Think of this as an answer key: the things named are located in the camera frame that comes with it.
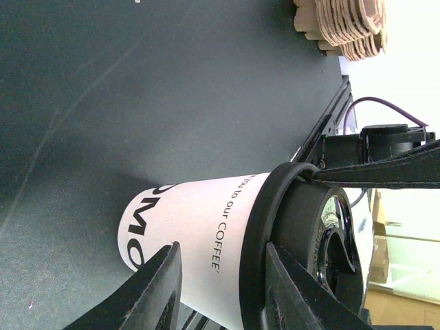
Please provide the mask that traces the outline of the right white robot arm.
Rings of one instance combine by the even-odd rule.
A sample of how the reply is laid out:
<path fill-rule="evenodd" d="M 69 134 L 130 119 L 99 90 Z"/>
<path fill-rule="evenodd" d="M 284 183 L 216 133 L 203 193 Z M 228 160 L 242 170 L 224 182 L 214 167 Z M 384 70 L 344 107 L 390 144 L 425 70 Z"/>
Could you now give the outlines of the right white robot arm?
<path fill-rule="evenodd" d="M 341 188 L 438 189 L 439 141 L 406 124 L 366 126 L 322 137 L 312 182 Z"/>

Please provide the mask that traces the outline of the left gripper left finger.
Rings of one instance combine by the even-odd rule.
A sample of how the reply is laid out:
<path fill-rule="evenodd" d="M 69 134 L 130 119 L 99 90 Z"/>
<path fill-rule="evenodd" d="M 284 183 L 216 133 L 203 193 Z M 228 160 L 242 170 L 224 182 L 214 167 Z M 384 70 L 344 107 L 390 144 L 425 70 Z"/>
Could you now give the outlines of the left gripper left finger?
<path fill-rule="evenodd" d="M 163 246 L 112 295 L 66 329 L 176 329 L 182 292 L 178 242 Z"/>

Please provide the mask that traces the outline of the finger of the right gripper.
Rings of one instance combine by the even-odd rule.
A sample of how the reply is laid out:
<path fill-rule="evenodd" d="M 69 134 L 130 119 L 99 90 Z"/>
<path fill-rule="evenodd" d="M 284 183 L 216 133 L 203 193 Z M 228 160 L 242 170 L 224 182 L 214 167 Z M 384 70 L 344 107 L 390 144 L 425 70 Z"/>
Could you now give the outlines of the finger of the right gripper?
<path fill-rule="evenodd" d="M 311 180 L 341 188 L 438 189 L 439 141 L 381 161 L 319 170 Z"/>

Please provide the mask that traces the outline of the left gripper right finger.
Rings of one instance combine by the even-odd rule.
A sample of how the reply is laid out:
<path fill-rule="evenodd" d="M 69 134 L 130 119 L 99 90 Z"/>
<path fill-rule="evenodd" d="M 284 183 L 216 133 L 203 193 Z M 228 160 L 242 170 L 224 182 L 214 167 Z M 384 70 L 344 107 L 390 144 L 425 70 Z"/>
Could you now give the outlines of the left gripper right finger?
<path fill-rule="evenodd" d="M 336 300 L 282 247 L 265 253 L 268 329 L 372 329 Z"/>

